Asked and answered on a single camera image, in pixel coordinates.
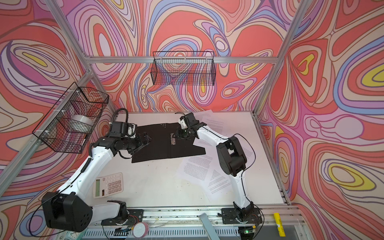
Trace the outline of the orange black file folder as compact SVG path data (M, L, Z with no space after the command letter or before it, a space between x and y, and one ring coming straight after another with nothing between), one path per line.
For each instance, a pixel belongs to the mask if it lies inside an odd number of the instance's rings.
M146 133L151 142L134 154L132 163L205 155L205 148L194 145L193 140L174 138L178 123L139 126L138 134Z

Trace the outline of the printed paper sheet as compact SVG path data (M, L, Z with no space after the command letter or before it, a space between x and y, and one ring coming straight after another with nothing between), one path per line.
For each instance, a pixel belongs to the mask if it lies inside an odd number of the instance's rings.
M210 201L221 198L231 189L229 176L216 170L209 173L208 180L204 183L204 190Z
M195 139L193 145L197 146L197 147L203 147L206 149L210 149L210 150L213 150L216 148L215 146L211 145L207 141L200 140L200 139ZM243 148L244 153L246 154L247 160L253 161L255 159L255 155L253 154L252 149L248 145L246 145L245 147L242 147L242 148Z
M216 117L212 110L196 112L194 113L194 116L200 122L207 124L215 132L219 134L223 133L223 130L225 129L225 122L219 117Z
M191 183L205 186L208 184L213 158L208 155L184 158L178 168L177 175Z

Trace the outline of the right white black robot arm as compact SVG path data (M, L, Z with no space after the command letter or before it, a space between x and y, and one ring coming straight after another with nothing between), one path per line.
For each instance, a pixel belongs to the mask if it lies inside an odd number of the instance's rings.
M237 137L225 137L203 122L198 120L189 123L187 119L179 120L179 128L176 137L188 140L198 138L216 147L219 164L225 174L230 176L231 185L235 194L235 217L244 222L254 210L254 203L248 198L245 176L247 157Z

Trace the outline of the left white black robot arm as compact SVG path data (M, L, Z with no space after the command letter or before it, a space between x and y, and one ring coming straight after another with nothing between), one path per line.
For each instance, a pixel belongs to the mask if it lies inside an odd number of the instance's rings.
M92 144L89 156L75 173L56 192L43 196L42 208L48 228L80 233L90 224L103 220L124 223L129 218L127 205L122 201L107 201L89 206L86 197L103 168L120 151L134 155L151 142L147 134L135 137L101 137Z

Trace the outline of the pink white calculator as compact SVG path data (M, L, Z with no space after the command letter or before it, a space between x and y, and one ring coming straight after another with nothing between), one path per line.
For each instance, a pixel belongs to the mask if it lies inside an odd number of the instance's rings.
M123 183L124 181L122 173L98 177L93 185L94 199L106 198L115 194L122 193L124 190Z

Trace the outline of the white tape roll in basket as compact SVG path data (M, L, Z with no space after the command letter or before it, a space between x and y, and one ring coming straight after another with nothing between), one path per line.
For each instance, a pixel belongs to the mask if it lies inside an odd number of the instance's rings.
M94 126L94 121L84 115L73 115L68 125L73 133L89 134Z

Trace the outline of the pink tape roll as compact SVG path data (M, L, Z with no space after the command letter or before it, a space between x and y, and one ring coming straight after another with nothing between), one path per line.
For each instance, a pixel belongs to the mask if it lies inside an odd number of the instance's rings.
M149 232L149 225L145 222L140 222L134 225L133 227L133 236L135 238L143 238L145 237Z

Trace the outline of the grey metal bar front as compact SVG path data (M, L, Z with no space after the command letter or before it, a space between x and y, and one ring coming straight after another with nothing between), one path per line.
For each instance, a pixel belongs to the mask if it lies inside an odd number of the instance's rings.
M212 223L210 222L207 214L203 213L199 216L200 222L205 230L205 233L209 240L220 240L217 232L215 231Z

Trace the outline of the yellow marker pen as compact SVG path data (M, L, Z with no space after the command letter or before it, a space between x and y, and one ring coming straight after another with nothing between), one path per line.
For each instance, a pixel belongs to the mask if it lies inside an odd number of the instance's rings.
M278 228L278 233L280 237L286 237L286 233L283 227L282 219L279 213L274 213L274 219Z

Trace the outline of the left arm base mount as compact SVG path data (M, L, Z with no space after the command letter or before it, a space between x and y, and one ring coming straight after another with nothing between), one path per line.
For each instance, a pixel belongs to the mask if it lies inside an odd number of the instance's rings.
M127 214L115 217L113 219L102 220L102 226L134 226L142 222L144 215L143 209L128 209Z

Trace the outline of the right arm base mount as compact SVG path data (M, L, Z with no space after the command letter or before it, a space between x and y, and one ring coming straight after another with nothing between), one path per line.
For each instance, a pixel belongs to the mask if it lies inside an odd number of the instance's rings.
M222 208L221 212L217 213L217 215L222 218L223 224L225 225L252 224L258 226L263 223L263 216L257 208L254 208L243 220L238 218L234 208Z

